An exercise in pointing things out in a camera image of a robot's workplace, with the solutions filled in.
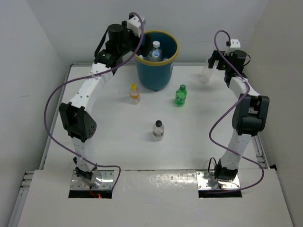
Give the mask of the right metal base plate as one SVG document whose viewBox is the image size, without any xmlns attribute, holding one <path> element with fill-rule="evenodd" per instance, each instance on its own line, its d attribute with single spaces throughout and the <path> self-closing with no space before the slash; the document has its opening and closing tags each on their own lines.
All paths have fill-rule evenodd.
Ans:
<svg viewBox="0 0 303 227">
<path fill-rule="evenodd" d="M 199 192 L 236 190 L 241 187 L 238 175 L 232 181 L 217 180 L 207 170 L 196 171 L 196 180 Z"/>
</svg>

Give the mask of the small bottle yellow cap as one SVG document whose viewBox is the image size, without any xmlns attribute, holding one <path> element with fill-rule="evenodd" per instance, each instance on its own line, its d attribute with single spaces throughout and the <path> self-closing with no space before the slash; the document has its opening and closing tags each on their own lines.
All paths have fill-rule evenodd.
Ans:
<svg viewBox="0 0 303 227">
<path fill-rule="evenodd" d="M 140 99 L 141 99 L 140 91 L 135 83 L 130 85 L 129 97 L 130 97 L 132 104 L 134 104 L 134 105 L 139 104 Z"/>
</svg>

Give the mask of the metal base plate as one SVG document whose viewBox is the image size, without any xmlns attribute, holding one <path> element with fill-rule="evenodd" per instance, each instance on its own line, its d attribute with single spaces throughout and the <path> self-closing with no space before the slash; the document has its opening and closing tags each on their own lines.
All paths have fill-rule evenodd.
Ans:
<svg viewBox="0 0 303 227">
<path fill-rule="evenodd" d="M 83 176 L 77 176 L 73 171 L 71 178 L 70 190 L 71 191 L 111 191 L 114 184 L 113 179 L 114 171 L 97 170 L 93 172 L 91 179 L 86 179 Z"/>
<path fill-rule="evenodd" d="M 232 181 L 217 180 L 207 170 L 196 171 L 196 180 L 199 192 L 236 190 L 241 187 L 238 175 Z"/>
</svg>

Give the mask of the blue bin yellow rim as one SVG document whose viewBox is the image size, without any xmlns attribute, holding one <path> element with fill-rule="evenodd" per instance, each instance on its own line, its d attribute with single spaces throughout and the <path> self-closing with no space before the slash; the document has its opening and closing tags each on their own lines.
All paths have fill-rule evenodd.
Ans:
<svg viewBox="0 0 303 227">
<path fill-rule="evenodd" d="M 174 62 L 179 52 L 179 44 L 174 36 L 163 31 L 147 31 L 145 34 L 150 34 L 152 41 L 160 42 L 161 61 L 151 62 L 147 60 L 147 57 L 136 55 L 139 81 L 149 90 L 160 91 L 168 85 L 171 79 Z"/>
</svg>

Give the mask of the square clear bottle white cap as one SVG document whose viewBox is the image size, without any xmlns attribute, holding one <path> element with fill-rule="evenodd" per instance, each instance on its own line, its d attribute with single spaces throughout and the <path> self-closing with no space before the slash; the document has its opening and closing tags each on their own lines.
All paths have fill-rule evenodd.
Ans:
<svg viewBox="0 0 303 227">
<path fill-rule="evenodd" d="M 152 42 L 152 51 L 160 51 L 160 42 L 159 41 Z"/>
</svg>

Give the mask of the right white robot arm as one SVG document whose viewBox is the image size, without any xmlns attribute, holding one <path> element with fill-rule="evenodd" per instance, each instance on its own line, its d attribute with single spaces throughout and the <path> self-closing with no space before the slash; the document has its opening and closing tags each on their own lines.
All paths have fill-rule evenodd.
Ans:
<svg viewBox="0 0 303 227">
<path fill-rule="evenodd" d="M 235 50 L 228 54 L 225 51 L 214 50 L 208 60 L 208 68 L 224 71 L 224 82 L 238 98 L 233 108 L 232 138 L 226 152 L 215 164 L 213 176 L 219 181 L 233 181 L 238 173 L 239 162 L 251 141 L 266 125 L 270 99 L 256 92 L 242 72 L 247 53 Z"/>
</svg>

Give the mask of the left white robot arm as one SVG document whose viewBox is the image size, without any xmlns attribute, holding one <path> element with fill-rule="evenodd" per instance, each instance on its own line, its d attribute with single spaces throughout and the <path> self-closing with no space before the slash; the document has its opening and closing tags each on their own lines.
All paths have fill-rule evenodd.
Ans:
<svg viewBox="0 0 303 227">
<path fill-rule="evenodd" d="M 147 55 L 152 43 L 148 39 L 147 46 L 143 46 L 142 34 L 142 25 L 137 17 L 134 22 L 109 25 L 94 52 L 89 78 L 67 104 L 59 106 L 63 127 L 78 154 L 74 159 L 76 175 L 87 184 L 101 183 L 97 165 L 92 162 L 94 151 L 91 138 L 97 130 L 97 124 L 90 115 L 93 105 L 101 89 L 115 74 L 116 67 L 122 63 L 123 56 L 135 51 Z"/>
</svg>

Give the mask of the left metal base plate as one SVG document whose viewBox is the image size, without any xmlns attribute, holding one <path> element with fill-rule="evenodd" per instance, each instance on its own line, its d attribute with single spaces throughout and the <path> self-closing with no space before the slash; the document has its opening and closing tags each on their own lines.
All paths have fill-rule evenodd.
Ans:
<svg viewBox="0 0 303 227">
<path fill-rule="evenodd" d="M 114 171 L 97 170 L 93 172 L 91 179 L 86 179 L 83 176 L 77 176 L 73 171 L 71 178 L 70 190 L 71 191 L 111 191 L 114 184 L 113 179 Z"/>
</svg>

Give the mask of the green plastic bottle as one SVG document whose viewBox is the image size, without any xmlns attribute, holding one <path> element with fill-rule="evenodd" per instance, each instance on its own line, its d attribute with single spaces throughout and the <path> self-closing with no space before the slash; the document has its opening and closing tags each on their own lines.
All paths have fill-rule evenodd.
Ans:
<svg viewBox="0 0 303 227">
<path fill-rule="evenodd" d="M 180 85 L 179 89 L 175 92 L 175 104 L 181 107 L 185 104 L 187 97 L 187 90 L 184 84 Z"/>
</svg>

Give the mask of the small bottle black cap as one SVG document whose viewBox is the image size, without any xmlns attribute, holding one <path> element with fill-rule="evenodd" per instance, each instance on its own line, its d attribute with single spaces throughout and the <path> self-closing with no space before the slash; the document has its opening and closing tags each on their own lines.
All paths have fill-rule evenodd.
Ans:
<svg viewBox="0 0 303 227">
<path fill-rule="evenodd" d="M 161 120 L 157 120 L 152 127 L 152 134 L 155 140 L 162 140 L 164 136 L 164 125 Z"/>
</svg>

